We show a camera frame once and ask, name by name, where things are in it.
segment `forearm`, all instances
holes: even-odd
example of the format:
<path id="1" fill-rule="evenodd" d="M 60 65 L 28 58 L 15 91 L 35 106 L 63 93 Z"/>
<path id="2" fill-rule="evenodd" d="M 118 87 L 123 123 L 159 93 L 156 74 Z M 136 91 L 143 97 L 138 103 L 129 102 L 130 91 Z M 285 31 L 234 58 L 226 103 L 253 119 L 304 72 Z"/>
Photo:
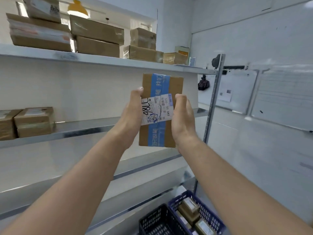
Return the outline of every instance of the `forearm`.
<path id="1" fill-rule="evenodd" d="M 124 150 L 113 128 L 2 235 L 84 234 Z"/>
<path id="2" fill-rule="evenodd" d="M 247 180 L 200 139 L 179 151 L 233 235 L 312 234 L 299 217 Z"/>

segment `black plastic basket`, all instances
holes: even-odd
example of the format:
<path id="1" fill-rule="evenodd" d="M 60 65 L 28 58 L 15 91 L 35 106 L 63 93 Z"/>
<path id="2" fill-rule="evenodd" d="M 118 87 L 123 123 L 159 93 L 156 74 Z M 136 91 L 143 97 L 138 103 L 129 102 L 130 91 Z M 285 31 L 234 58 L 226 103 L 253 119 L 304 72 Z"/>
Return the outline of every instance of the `black plastic basket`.
<path id="1" fill-rule="evenodd" d="M 213 213 L 211 210 L 209 210 L 209 208 L 204 203 L 202 203 L 202 201 L 199 198 L 197 198 L 190 190 L 185 191 L 181 195 L 170 200 L 170 202 L 168 203 L 169 208 L 172 210 L 175 216 L 178 218 L 178 215 L 175 212 L 177 211 L 178 206 L 187 197 L 190 197 L 200 207 L 200 218 L 204 219 L 209 225 L 211 225 L 211 227 L 215 229 L 218 235 L 223 234 L 224 230 L 226 229 L 226 226 L 223 224 L 220 218 L 217 217 L 216 214 Z M 182 225 L 188 232 L 188 234 L 192 235 L 192 233 L 187 229 L 187 227 L 184 224 Z"/>
<path id="2" fill-rule="evenodd" d="M 189 235 L 166 204 L 139 220 L 139 235 Z"/>

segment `metal upright post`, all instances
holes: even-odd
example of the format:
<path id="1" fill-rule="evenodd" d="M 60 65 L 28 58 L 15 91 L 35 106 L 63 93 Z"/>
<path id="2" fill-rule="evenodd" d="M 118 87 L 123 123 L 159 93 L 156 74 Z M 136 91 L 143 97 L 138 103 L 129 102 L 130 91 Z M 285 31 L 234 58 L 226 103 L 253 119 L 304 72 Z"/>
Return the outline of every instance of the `metal upright post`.
<path id="1" fill-rule="evenodd" d="M 213 91 L 212 91 L 212 98 L 211 98 L 210 108 L 209 108 L 209 113 L 208 113 L 208 119 L 207 119 L 207 124 L 205 126 L 204 137 L 203 137 L 203 142 L 205 142 L 206 144 L 208 144 L 208 141 L 209 141 L 209 135 L 210 135 L 211 125 L 213 121 L 213 114 L 214 114 L 215 104 L 217 100 L 217 93 L 218 93 L 219 85 L 221 83 L 225 57 L 226 57 L 225 54 L 221 54 L 221 57 L 219 59 L 219 64 L 218 64 L 217 75 L 215 76 L 215 81 L 214 81 L 214 86 L 213 86 Z M 194 194 L 196 194 L 197 192 L 197 187 L 198 187 L 198 180 L 196 180 L 195 182 Z"/>

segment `paper note on whiteboard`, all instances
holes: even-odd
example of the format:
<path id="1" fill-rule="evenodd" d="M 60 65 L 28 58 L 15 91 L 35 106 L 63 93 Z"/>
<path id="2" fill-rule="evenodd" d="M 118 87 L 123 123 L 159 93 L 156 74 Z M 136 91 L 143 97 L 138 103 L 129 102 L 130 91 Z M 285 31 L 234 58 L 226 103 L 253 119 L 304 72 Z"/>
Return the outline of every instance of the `paper note on whiteboard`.
<path id="1" fill-rule="evenodd" d="M 229 87 L 222 86 L 222 88 L 220 88 L 220 90 L 218 91 L 217 99 L 221 101 L 230 102 L 232 99 L 232 94 L 233 91 L 229 89 Z"/>

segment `yellow pendant lamp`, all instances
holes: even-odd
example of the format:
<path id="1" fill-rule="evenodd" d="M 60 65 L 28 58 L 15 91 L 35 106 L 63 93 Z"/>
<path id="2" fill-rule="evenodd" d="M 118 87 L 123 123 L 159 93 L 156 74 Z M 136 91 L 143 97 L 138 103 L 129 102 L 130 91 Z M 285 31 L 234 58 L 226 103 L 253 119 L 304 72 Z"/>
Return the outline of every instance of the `yellow pendant lamp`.
<path id="1" fill-rule="evenodd" d="M 81 5 L 79 0 L 73 0 L 74 3 L 69 4 L 67 8 L 67 13 L 69 15 L 75 15 L 79 17 L 83 17 L 88 19 L 88 12 L 87 10 Z"/>

